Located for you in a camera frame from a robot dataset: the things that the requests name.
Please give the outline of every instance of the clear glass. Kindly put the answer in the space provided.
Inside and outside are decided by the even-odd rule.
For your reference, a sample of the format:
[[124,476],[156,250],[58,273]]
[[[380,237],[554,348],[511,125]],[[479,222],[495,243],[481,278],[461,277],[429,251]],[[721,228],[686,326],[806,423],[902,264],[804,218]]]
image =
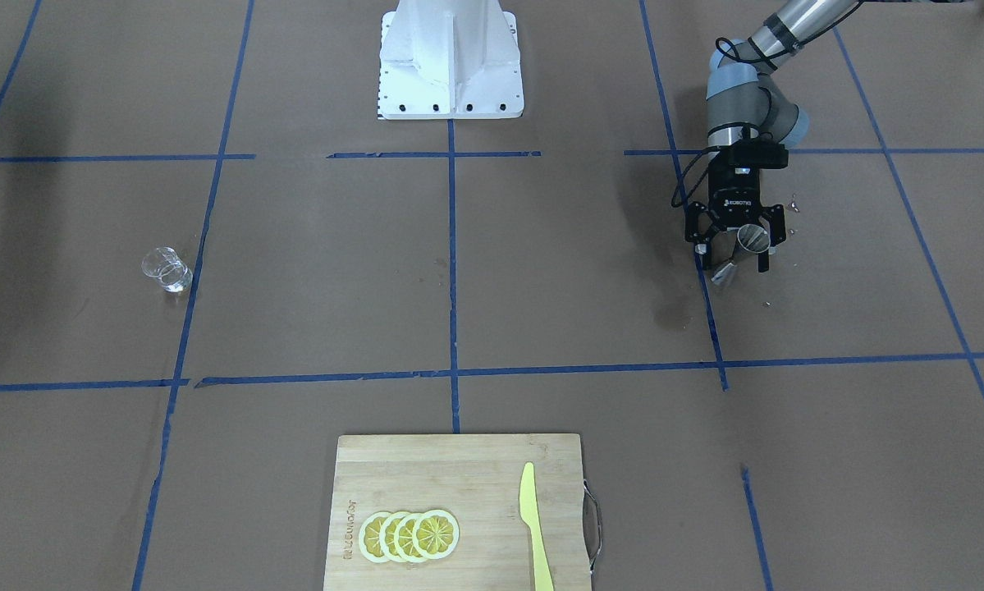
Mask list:
[[160,287],[171,293],[181,293],[192,284],[192,272],[169,246],[153,248],[142,259],[142,273],[152,277]]

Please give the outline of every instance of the sliced lemon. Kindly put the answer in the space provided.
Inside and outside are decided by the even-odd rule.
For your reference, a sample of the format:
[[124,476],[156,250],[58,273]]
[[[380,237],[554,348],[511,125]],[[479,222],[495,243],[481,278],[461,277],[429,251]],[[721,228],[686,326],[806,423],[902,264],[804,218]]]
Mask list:
[[387,515],[386,519],[382,521],[382,526],[378,528],[379,550],[382,550],[383,556],[389,558],[391,561],[405,561],[403,558],[398,557],[395,551],[397,547],[397,525],[400,524],[400,520],[403,520],[410,514],[412,514],[410,511],[391,513]]
[[459,521],[443,509],[427,511],[415,521],[412,546],[423,558],[431,561],[447,557],[459,543]]
[[428,558],[419,554],[418,549],[412,539],[412,532],[415,531],[415,524],[423,513],[410,513],[397,524],[396,535],[393,536],[393,545],[390,549],[407,562],[425,562]]
[[390,557],[382,552],[382,546],[379,546],[378,543],[378,532],[382,528],[382,522],[389,516],[389,511],[372,513],[360,526],[360,553],[364,554],[364,558],[368,558],[369,561],[390,561]]

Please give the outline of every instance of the wooden cutting board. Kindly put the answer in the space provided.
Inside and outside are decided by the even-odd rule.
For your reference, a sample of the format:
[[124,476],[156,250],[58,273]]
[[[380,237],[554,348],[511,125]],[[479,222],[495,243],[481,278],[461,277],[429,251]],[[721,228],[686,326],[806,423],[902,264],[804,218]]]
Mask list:
[[[518,493],[536,467],[543,542],[555,591],[590,591],[577,434],[345,435],[338,440],[324,591],[534,590]],[[374,564],[360,525],[377,511],[446,509],[455,551],[423,564]]]

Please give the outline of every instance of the knife handle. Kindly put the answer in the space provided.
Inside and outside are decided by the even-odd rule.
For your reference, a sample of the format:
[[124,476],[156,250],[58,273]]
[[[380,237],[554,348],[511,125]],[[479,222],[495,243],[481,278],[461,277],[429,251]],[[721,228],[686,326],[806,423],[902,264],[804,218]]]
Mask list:
[[532,530],[532,562],[536,575],[536,591],[554,591],[551,564],[547,561],[547,548],[543,546],[542,528]]

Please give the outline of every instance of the yellow knife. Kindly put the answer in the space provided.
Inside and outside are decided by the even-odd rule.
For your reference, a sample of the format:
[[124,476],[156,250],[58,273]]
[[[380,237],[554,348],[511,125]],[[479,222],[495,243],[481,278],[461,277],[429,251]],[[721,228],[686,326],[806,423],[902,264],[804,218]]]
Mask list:
[[543,546],[543,530],[539,527],[539,504],[536,501],[536,467],[529,461],[521,472],[521,520],[532,531],[532,562],[536,572],[536,591],[554,591],[551,565]]

